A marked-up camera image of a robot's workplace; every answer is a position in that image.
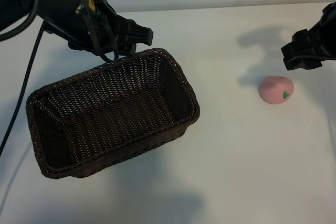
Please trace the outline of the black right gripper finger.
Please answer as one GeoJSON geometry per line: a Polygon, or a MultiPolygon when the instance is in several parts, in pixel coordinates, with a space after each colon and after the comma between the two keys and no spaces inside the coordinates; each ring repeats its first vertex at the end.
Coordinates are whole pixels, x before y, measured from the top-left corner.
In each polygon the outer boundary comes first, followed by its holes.
{"type": "Polygon", "coordinates": [[[305,42],[292,41],[281,49],[283,62],[287,70],[312,70],[322,67],[320,59],[305,42]]]}
{"type": "Polygon", "coordinates": [[[319,35],[319,28],[318,24],[315,24],[309,30],[303,29],[297,31],[292,36],[292,42],[301,41],[304,44],[317,44],[320,42],[320,35],[319,35]]]}

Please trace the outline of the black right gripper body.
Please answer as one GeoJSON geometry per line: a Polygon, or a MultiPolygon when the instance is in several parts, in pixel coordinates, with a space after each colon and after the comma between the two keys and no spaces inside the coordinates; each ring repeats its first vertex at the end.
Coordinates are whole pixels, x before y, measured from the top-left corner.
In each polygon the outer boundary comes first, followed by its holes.
{"type": "Polygon", "coordinates": [[[323,9],[319,21],[319,30],[322,37],[322,56],[320,61],[335,60],[335,3],[323,9]]]}

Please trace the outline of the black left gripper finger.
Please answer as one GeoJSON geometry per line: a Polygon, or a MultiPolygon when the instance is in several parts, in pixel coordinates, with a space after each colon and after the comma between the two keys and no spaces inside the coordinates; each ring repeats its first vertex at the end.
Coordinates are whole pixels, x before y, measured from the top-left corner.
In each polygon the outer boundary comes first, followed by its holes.
{"type": "Polygon", "coordinates": [[[120,56],[132,57],[135,55],[135,52],[136,52],[136,44],[127,45],[119,49],[120,56]]]}
{"type": "Polygon", "coordinates": [[[151,44],[153,31],[138,25],[134,20],[118,21],[118,44],[151,44]]]}

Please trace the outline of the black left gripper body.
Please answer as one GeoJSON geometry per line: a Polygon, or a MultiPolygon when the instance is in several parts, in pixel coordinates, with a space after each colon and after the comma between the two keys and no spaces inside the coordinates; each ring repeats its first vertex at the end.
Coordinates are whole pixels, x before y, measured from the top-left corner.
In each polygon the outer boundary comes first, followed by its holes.
{"type": "Polygon", "coordinates": [[[102,59],[113,52],[119,59],[124,45],[118,44],[118,21],[124,18],[106,0],[41,0],[41,17],[53,33],[81,50],[102,59]]]}

